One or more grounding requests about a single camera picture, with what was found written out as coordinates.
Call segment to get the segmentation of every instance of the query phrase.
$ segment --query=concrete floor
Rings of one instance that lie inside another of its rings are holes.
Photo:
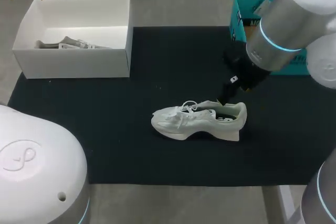
[[[0,0],[0,103],[20,68],[11,48],[32,0]],[[136,26],[228,25],[232,0],[132,0]],[[298,205],[303,186],[293,186]],[[267,223],[260,187],[93,185],[92,224]]]

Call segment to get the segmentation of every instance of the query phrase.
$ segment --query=open box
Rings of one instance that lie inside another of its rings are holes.
[[[110,49],[36,49],[68,36]],[[129,77],[133,26],[130,0],[34,0],[14,55],[26,78]]]

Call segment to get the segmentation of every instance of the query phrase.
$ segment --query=teal box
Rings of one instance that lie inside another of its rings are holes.
[[[234,0],[230,22],[230,34],[232,40],[246,42],[244,27],[257,26],[259,24],[261,18],[253,12],[263,1],[264,0]],[[308,75],[306,54],[306,50],[302,50],[286,67],[278,72],[273,72],[272,74]]]

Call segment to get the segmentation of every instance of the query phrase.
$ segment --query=shoe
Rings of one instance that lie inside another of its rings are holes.
[[[244,103],[226,104],[187,101],[182,106],[155,111],[152,126],[162,135],[185,140],[200,131],[216,138],[239,141],[239,130],[244,127],[247,110]]]
[[[108,47],[100,47],[89,44],[83,40],[75,40],[66,36],[61,42],[54,44],[46,44],[41,40],[36,41],[35,48],[39,49],[109,49]]]

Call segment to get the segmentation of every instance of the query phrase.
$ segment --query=cardboard box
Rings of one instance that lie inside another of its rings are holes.
[[[232,40],[246,42],[249,36],[251,36],[261,19],[260,16],[254,14],[254,11],[263,1],[264,0],[234,0],[230,22]],[[272,72],[272,74],[308,75],[306,54],[307,51],[305,49],[302,50],[287,66],[278,72]]]
[[[35,48],[65,36],[110,49]],[[129,77],[132,37],[130,0],[34,0],[13,52],[28,79]]]

